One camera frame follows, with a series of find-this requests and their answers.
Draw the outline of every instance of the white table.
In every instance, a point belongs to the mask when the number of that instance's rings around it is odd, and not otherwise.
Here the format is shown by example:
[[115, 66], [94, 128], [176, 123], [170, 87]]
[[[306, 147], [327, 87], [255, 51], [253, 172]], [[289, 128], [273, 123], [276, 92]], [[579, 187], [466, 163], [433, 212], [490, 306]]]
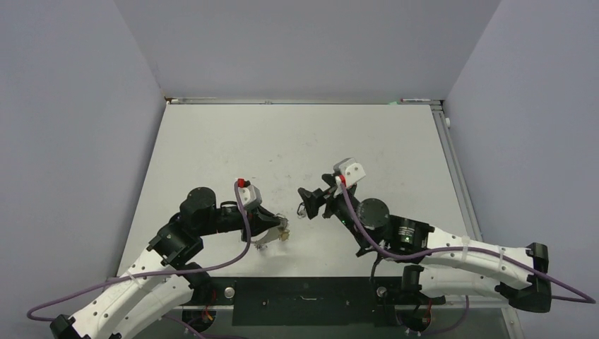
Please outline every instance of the white table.
[[[345, 157], [355, 157], [367, 173], [358, 199], [376, 197], [392, 214], [475, 237], [472, 225], [466, 227], [438, 125], [428, 105], [168, 105], [119, 274], [190, 190], [207, 186], [218, 203], [234, 200], [233, 182], [244, 177], [260, 188], [265, 208], [287, 216], [290, 238], [252, 248], [239, 263], [211, 275], [368, 276], [375, 254], [356, 258], [358, 245], [336, 218], [295, 215], [297, 188], [324, 188], [321, 174]], [[240, 232], [203, 240], [205, 248], [194, 258], [202, 266], [229, 260], [244, 247]], [[383, 262], [377, 275], [401, 272], [398, 264]]]

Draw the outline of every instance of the purple cable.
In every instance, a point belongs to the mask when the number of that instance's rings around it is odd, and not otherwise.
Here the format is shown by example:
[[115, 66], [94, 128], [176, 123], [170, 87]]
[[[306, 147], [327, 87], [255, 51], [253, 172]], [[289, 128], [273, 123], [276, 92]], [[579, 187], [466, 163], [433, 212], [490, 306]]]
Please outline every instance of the purple cable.
[[[450, 251], [462, 251], [463, 247], [462, 246], [454, 246], [454, 247], [444, 247], [442, 249], [428, 249], [426, 251], [420, 251], [418, 253], [414, 253], [414, 254], [410, 254], [407, 256], [401, 256], [395, 253], [391, 253], [386, 251], [385, 249], [383, 249], [382, 247], [380, 247], [366, 232], [366, 230], [364, 229], [364, 226], [362, 226], [362, 223], [360, 223], [360, 219], [357, 217], [356, 212], [354, 211], [354, 208], [352, 206], [351, 200], [350, 200], [350, 196], [348, 194], [348, 189], [345, 188], [344, 184], [341, 184], [341, 191], [343, 193], [343, 198], [345, 199], [345, 203], [348, 205], [348, 210], [350, 211], [350, 214], [352, 216], [352, 220], [354, 221], [354, 223], [356, 224], [358, 230], [360, 231], [360, 233], [362, 233], [362, 236], [364, 236], [364, 238], [369, 242], [369, 244], [380, 254], [382, 254], [383, 256], [389, 257], [389, 258], [393, 258], [399, 261], [409, 261], [409, 260], [413, 260], [416, 258], [421, 258], [423, 256], [427, 256], [429, 254], [433, 254], [433, 253], [439, 253], [439, 252], [450, 252]], [[497, 258], [500, 258], [498, 253], [495, 253], [493, 251], [490, 251], [488, 249], [480, 249], [477, 247], [468, 247], [469, 251], [473, 251], [473, 252], [480, 252], [480, 253], [484, 253], [484, 254], [488, 254], [490, 256], [494, 256]], [[558, 279], [555, 279], [553, 277], [550, 277], [548, 274], [543, 273], [539, 270], [536, 270], [532, 267], [528, 267], [527, 265], [520, 263], [519, 261], [516, 261], [508, 256], [504, 256], [503, 259], [505, 261], [507, 261], [508, 263], [512, 263], [516, 266], [518, 266], [519, 268], [525, 269], [528, 272], [531, 272], [532, 274], [538, 276], [539, 278], [545, 279], [545, 280], [549, 280], [551, 283], [554, 283], [560, 287], [565, 288], [566, 290], [574, 293], [575, 295], [578, 295], [580, 297], [582, 297], [583, 299], [579, 299], [579, 298], [572, 298], [572, 297], [562, 297], [559, 295], [554, 295], [551, 296], [552, 299], [555, 300], [565, 300], [567, 302], [582, 302], [585, 304], [596, 304], [597, 302], [589, 297], [587, 294], [583, 293], [582, 291], [577, 290], [576, 288], [567, 285], [561, 281], [559, 281]]]
[[[456, 323], [454, 325], [451, 325], [449, 327], [446, 328], [442, 328], [440, 330], [434, 330], [434, 331], [426, 331], [426, 332], [420, 332], [420, 335], [436, 335], [436, 334], [441, 334], [441, 333], [445, 333], [445, 332], [449, 332], [449, 331], [453, 331], [456, 328], [458, 328], [458, 326], [460, 326], [468, 317], [468, 311], [470, 311], [470, 299], [468, 299], [468, 296], [464, 296], [466, 298], [466, 307], [464, 309], [464, 312], [462, 313], [462, 316], [460, 317], [460, 319], [458, 319], [456, 321]], [[404, 325], [401, 320], [399, 318], [397, 318], [400, 326]]]
[[177, 319], [173, 316], [163, 316], [164, 319], [169, 319], [172, 320], [176, 323], [180, 323], [181, 325], [185, 326], [185, 328], [187, 328], [189, 330], [189, 332], [192, 332], [194, 335], [197, 335], [198, 338], [200, 339], [205, 339], [205, 338], [214, 338], [214, 339], [246, 339], [244, 337], [239, 337], [237, 335], [218, 335], [218, 334], [205, 334], [205, 333], [199, 333], [198, 331], [196, 331], [196, 329], [189, 325], [188, 323], [185, 323], [185, 321], [182, 321], [180, 319]]
[[80, 295], [84, 295], [85, 293], [89, 293], [92, 292], [94, 290], [98, 290], [100, 288], [104, 288], [106, 286], [110, 286], [110, 285], [114, 285], [117, 283], [122, 283], [124, 281], [130, 280], [131, 278], [143, 278], [143, 277], [153, 277], [156, 275], [183, 275], [183, 274], [191, 274], [191, 273], [202, 273], [202, 272], [208, 272], [210, 270], [217, 270], [219, 268], [223, 268], [223, 267], [227, 267], [229, 265], [232, 265], [236, 262], [238, 262], [239, 260], [241, 260], [241, 258], [243, 258], [247, 252], [249, 251], [249, 247], [251, 246], [251, 242], [250, 237], [251, 237], [251, 230], [249, 227], [249, 220], [247, 220], [247, 215], [246, 215], [246, 211], [245, 208], [243, 206], [242, 203], [242, 199], [239, 196], [239, 191], [237, 190], [237, 182], [235, 182], [234, 188], [235, 188], [235, 198], [237, 199], [237, 207], [239, 208], [240, 213], [242, 214], [242, 218], [245, 224], [245, 231], [247, 233], [247, 243], [245, 244], [245, 248], [243, 250], [242, 253], [240, 253], [238, 256], [234, 257], [233, 259], [227, 261], [226, 263], [221, 263], [219, 265], [215, 265], [215, 266], [210, 266], [210, 267], [206, 267], [206, 268], [196, 268], [193, 270], [168, 270], [168, 271], [164, 271], [164, 272], [144, 272], [144, 273], [137, 273], [137, 274], [132, 274], [131, 277], [127, 276], [127, 277], [122, 277], [122, 278], [115, 278], [115, 279], [111, 279], [108, 280], [106, 282], [101, 282], [99, 284], [90, 286], [88, 288], [85, 288], [81, 291], [78, 292], [74, 292], [71, 293], [65, 297], [62, 298], [58, 298], [49, 302], [45, 302], [43, 304], [39, 304], [36, 307], [33, 307], [32, 309], [30, 309], [29, 311], [27, 311], [27, 317], [31, 320], [35, 320], [35, 321], [53, 321], [54, 318], [48, 318], [45, 316], [34, 316], [33, 312], [35, 311], [39, 311], [41, 309], [45, 309], [46, 307], [50, 307], [50, 306], [54, 306], [56, 304], [60, 304], [62, 302], [65, 302], [67, 300], [71, 300], [73, 298], [77, 298]]
[[198, 320], [200, 320], [202, 318], [203, 318], [202, 316], [197, 316], [195, 318], [192, 318], [190, 321], [187, 321], [187, 325], [191, 325], [191, 324], [195, 323], [196, 321], [198, 321]]

